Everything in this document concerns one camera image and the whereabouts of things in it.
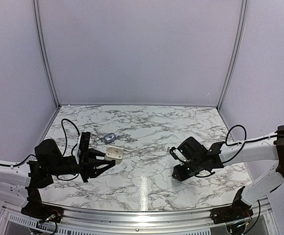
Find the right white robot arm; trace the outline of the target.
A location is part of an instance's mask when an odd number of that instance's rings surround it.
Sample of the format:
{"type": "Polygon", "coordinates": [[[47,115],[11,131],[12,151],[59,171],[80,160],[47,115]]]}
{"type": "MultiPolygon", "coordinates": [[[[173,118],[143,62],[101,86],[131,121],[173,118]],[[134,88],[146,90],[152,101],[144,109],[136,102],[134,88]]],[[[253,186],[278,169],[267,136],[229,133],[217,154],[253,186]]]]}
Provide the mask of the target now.
{"type": "Polygon", "coordinates": [[[210,148],[189,137],[169,153],[179,161],[172,177],[180,182],[191,177],[200,177],[202,171],[209,176],[215,169],[246,162],[272,160],[275,164],[252,184],[243,186],[236,194],[233,205],[228,207],[228,216],[238,219],[261,197],[268,195],[284,183],[284,125],[268,135],[228,143],[220,141],[210,148]]]}

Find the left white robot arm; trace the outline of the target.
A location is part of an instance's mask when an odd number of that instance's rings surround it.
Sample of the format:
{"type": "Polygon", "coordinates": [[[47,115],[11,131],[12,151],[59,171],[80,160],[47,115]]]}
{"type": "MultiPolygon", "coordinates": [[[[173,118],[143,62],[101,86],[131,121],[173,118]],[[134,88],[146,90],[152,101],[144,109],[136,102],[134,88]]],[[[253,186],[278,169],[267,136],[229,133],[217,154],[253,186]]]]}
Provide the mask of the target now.
{"type": "Polygon", "coordinates": [[[76,154],[65,157],[54,140],[46,139],[35,147],[35,161],[0,163],[0,200],[19,206],[24,215],[45,220],[53,216],[59,222],[63,209],[44,204],[39,190],[53,184],[54,176],[81,176],[86,183],[117,164],[88,144],[81,138],[76,154]]]}

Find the purple earbud charging case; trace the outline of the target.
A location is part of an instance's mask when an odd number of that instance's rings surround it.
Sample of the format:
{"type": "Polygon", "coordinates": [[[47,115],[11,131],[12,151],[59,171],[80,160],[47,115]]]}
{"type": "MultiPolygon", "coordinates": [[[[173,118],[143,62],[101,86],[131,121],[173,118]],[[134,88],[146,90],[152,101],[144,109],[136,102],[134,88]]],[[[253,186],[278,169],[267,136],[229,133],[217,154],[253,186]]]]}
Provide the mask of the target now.
{"type": "Polygon", "coordinates": [[[116,136],[114,133],[108,133],[103,137],[105,143],[112,143],[116,140],[116,136]]]}

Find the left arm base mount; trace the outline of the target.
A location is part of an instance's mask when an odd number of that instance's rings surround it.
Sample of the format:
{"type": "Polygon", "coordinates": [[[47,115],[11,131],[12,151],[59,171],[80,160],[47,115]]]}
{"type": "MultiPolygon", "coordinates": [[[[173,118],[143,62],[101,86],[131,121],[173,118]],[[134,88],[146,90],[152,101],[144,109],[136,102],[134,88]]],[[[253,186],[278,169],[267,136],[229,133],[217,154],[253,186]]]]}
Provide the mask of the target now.
{"type": "Polygon", "coordinates": [[[52,206],[37,202],[28,202],[26,206],[21,209],[21,213],[42,222],[56,222],[60,223],[64,209],[62,207],[52,206]]]}

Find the white earbud case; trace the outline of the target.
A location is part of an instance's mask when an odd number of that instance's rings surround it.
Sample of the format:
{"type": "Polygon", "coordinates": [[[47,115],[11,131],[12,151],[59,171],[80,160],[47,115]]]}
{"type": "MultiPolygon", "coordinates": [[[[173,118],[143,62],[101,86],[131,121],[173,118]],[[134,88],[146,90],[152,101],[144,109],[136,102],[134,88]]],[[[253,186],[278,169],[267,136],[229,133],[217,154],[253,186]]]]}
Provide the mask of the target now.
{"type": "Polygon", "coordinates": [[[116,146],[108,146],[106,148],[105,160],[115,160],[116,164],[119,164],[123,160],[124,150],[116,146]]]}

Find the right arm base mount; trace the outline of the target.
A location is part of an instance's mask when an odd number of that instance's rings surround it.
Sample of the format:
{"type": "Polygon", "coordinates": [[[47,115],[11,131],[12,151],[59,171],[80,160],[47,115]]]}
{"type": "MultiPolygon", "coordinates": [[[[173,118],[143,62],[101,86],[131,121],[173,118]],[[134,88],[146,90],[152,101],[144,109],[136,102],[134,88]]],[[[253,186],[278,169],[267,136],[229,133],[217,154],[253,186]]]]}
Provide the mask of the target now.
{"type": "Polygon", "coordinates": [[[230,205],[212,209],[210,211],[210,218],[214,224],[220,224],[248,218],[253,214],[253,210],[249,206],[230,205]]]}

